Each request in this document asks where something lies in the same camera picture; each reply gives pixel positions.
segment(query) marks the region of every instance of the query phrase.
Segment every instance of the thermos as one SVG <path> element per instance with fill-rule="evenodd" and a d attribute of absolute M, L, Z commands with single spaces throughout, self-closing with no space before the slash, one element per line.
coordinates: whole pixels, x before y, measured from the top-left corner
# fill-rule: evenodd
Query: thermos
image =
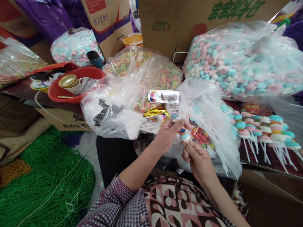
<path fill-rule="evenodd" d="M 92 50 L 86 53 L 87 58 L 89 61 L 96 67 L 102 70 L 103 62 L 99 56 L 99 54 Z"/>

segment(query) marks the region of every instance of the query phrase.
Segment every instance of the hand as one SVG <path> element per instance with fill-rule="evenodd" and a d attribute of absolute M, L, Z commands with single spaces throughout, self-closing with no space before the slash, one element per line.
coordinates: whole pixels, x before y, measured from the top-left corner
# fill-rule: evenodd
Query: hand
<path fill-rule="evenodd" d="M 204 190 L 216 187 L 220 182 L 209 153 L 199 144 L 189 141 L 183 149 L 182 158 L 190 163 L 192 173 Z"/>
<path fill-rule="evenodd" d="M 152 141 L 150 146 L 161 155 L 167 153 L 173 144 L 175 135 L 185 126 L 188 130 L 192 130 L 193 126 L 185 123 L 184 120 L 173 122 L 169 119 L 164 125 L 161 126 L 157 136 Z"/>

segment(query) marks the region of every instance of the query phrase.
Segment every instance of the pink patterned fabric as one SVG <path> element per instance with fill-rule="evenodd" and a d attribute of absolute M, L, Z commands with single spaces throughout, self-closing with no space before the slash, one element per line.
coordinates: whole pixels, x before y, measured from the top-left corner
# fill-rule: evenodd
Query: pink patterned fabric
<path fill-rule="evenodd" d="M 143 192 L 150 226 L 226 226 L 191 181 L 161 177 Z"/>

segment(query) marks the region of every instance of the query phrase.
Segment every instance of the floor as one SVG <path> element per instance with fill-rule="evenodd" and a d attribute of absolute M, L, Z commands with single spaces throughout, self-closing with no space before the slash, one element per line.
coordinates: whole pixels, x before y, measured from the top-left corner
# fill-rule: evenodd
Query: floor
<path fill-rule="evenodd" d="M 95 144 L 96 138 L 97 138 L 96 133 L 86 131 L 86 132 L 84 132 L 83 136 L 81 137 L 80 144 L 75 147 L 75 149 L 80 151 L 81 155 L 85 155 L 85 153 L 88 152 L 92 148 L 91 151 L 88 152 L 86 156 L 88 157 L 89 162 L 95 168 L 96 183 L 95 183 L 94 190 L 92 192 L 91 201 L 88 204 L 88 209 L 93 206 L 93 204 L 97 200 L 100 192 L 104 189 L 101 169 L 100 169 L 100 165 L 99 165 L 99 161 L 98 161 L 97 148 L 96 148 L 96 144 Z M 142 153 L 140 144 L 138 145 L 138 148 L 136 149 L 136 153 L 138 156 Z"/>

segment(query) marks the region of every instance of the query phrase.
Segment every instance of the finger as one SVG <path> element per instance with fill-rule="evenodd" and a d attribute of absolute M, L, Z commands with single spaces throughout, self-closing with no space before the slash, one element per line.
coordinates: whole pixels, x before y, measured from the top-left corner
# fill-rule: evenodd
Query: finger
<path fill-rule="evenodd" d="M 184 126 L 183 120 L 179 120 L 178 122 L 174 123 L 173 126 L 169 129 L 170 133 L 175 135 L 177 132 L 181 130 L 181 128 L 183 128 L 183 126 Z"/>
<path fill-rule="evenodd" d="M 197 153 L 191 144 L 186 145 L 186 150 L 194 161 L 198 161 L 201 158 L 201 156 Z"/>
<path fill-rule="evenodd" d="M 204 150 L 200 144 L 195 143 L 193 141 L 188 141 L 188 143 L 196 150 L 196 151 L 201 151 Z"/>
<path fill-rule="evenodd" d="M 190 125 L 187 121 L 183 120 L 184 121 L 184 127 L 188 130 L 193 130 L 193 126 Z"/>
<path fill-rule="evenodd" d="M 174 122 L 172 121 L 171 118 L 168 119 L 168 121 L 165 122 L 165 124 L 163 125 L 163 128 L 165 130 L 170 129 L 172 126 L 174 125 Z"/>
<path fill-rule="evenodd" d="M 189 158 L 189 154 L 188 154 L 188 152 L 187 152 L 187 150 L 186 150 L 186 147 L 184 147 L 184 149 L 183 149 L 183 157 L 185 158 L 185 159 L 187 159 L 187 158 Z"/>

